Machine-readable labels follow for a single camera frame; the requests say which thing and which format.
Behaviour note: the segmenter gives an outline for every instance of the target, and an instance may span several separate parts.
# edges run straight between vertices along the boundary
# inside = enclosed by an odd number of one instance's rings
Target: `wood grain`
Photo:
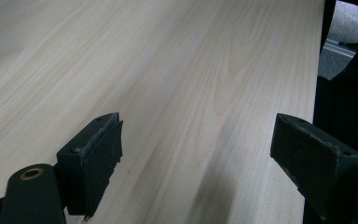
[[[0,0],[0,197],[117,111],[124,157],[89,223],[300,223],[269,146],[277,112],[312,118],[323,6]]]

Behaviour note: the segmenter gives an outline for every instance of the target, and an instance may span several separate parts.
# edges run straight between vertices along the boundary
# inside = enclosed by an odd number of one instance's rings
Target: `black object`
[[[270,156],[306,198],[304,216],[314,218],[307,223],[358,220],[358,151],[303,119],[278,114]]]
[[[56,165],[36,164],[19,170],[0,199],[0,224],[65,223],[70,215],[92,217],[120,158],[118,113],[89,123],[58,153]]]

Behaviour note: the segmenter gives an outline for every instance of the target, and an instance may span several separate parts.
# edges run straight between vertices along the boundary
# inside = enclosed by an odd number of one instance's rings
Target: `light wood surface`
[[[0,197],[117,111],[124,157],[89,223],[301,223],[269,147],[276,113],[312,118],[323,7],[0,0]]]

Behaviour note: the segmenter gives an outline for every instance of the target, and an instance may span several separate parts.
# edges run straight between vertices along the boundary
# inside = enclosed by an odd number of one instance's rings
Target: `gray floor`
[[[337,1],[327,39],[330,42],[358,43],[358,6]],[[331,79],[350,61],[348,54],[324,45],[319,59],[319,76]]]

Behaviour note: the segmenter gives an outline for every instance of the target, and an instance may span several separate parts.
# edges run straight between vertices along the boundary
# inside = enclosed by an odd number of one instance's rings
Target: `plywood panel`
[[[277,112],[312,118],[323,5],[0,0],[0,197],[117,111],[124,157],[89,223],[300,223],[269,146]]]

